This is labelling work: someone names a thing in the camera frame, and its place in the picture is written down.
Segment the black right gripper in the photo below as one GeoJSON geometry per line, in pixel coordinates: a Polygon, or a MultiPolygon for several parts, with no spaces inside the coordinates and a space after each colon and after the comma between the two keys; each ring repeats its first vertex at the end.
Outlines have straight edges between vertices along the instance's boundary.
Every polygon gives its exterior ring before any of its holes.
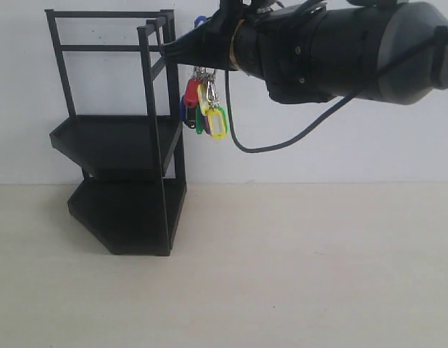
{"type": "Polygon", "coordinates": [[[333,12],[323,1],[304,1],[260,12],[253,2],[222,1],[219,10],[161,55],[180,65],[239,70],[264,82],[279,104],[326,103],[342,95],[328,63],[333,59],[333,12]]]}

